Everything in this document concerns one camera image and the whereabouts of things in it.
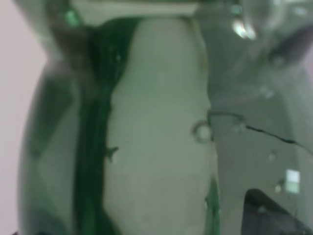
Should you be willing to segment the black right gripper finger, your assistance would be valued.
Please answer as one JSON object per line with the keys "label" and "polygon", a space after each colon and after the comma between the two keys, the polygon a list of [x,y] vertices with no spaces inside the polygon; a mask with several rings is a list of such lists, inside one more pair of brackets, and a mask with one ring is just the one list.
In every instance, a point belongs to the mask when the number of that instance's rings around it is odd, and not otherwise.
{"label": "black right gripper finger", "polygon": [[259,189],[244,198],[245,235],[311,235],[313,231]]}

